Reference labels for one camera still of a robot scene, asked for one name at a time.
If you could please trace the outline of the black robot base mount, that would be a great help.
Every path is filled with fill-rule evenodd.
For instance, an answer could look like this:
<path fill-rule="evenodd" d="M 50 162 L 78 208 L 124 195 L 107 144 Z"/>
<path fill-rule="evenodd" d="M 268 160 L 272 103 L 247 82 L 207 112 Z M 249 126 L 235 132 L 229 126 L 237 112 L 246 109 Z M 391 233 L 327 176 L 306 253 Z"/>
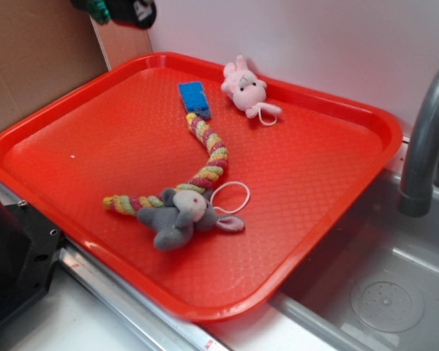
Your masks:
<path fill-rule="evenodd" d="M 63 239 L 32 205 L 0 201 L 0 327 L 47 294 Z"/>

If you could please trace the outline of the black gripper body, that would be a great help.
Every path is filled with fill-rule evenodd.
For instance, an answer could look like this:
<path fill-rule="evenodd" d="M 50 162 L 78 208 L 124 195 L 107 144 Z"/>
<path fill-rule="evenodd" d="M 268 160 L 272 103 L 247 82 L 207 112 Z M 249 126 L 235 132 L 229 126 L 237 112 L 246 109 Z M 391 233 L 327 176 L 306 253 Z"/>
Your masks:
<path fill-rule="evenodd" d="M 72 0 L 71 4 L 75 9 L 89 14 L 86 8 L 86 1 L 87 0 Z M 104 1 L 111 16 L 109 22 L 113 21 L 123 26 L 132 26 L 139 29 L 150 29 L 156 20 L 157 8 L 154 1 Z"/>

